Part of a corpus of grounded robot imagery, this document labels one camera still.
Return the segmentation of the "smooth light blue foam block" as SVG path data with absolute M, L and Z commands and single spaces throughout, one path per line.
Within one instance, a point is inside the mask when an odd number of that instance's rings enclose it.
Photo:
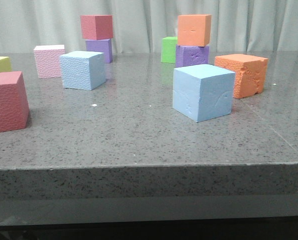
M 173 108 L 196 122 L 232 111 L 235 72 L 199 64 L 177 67 L 173 73 Z

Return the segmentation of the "textured light blue foam block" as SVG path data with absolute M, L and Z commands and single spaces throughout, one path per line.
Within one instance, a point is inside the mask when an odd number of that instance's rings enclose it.
M 93 90 L 105 83 L 104 53 L 73 51 L 59 57 L 64 88 Z

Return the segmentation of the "green foam block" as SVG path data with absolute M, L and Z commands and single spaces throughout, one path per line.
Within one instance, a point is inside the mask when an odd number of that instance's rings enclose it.
M 161 62 L 162 63 L 175 63 L 176 62 L 176 45 L 177 37 L 169 36 L 162 38 L 161 44 Z

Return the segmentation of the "right purple foam block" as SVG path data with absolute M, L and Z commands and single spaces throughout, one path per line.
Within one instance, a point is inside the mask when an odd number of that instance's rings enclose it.
M 176 67 L 208 64 L 209 46 L 176 45 Z

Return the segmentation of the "purple foam block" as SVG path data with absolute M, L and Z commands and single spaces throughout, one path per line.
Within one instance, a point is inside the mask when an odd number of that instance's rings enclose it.
M 101 40 L 86 39 L 85 44 L 86 44 L 87 51 L 104 53 L 105 63 L 108 64 L 113 61 L 111 39 L 109 38 L 101 39 Z
M 176 45 L 176 67 L 208 64 L 209 46 Z

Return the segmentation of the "left purple foam block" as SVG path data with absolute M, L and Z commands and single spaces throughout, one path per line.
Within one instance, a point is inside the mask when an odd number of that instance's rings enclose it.
M 104 53 L 105 63 L 108 64 L 113 61 L 111 39 L 109 38 L 101 39 L 101 40 L 86 39 L 85 44 L 86 44 L 87 51 Z

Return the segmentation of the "orange stacked foam block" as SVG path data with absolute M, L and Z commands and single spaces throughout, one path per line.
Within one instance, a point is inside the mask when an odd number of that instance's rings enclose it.
M 178 42 L 180 46 L 204 47 L 210 43 L 211 14 L 178 16 Z

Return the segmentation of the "red stacked foam block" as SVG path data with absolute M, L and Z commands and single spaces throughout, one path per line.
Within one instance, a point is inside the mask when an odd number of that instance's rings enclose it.
M 113 38 L 112 15 L 81 15 L 82 38 L 86 40 L 104 40 Z

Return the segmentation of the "pink foam block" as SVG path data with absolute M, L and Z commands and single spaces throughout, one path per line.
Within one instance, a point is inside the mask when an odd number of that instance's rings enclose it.
M 65 54 L 63 44 L 37 45 L 33 52 L 39 79 L 61 77 L 59 57 Z

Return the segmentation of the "large red foam block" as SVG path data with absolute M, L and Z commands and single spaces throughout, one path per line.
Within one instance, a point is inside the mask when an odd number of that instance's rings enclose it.
M 22 72 L 0 72 L 0 132 L 24 129 L 28 115 Z

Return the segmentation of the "grey curtain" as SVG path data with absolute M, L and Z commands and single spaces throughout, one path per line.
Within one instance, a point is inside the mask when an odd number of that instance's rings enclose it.
M 212 51 L 298 51 L 298 0 L 0 0 L 0 53 L 82 50 L 80 16 L 90 14 L 113 16 L 118 53 L 159 52 L 183 14 L 212 15 Z

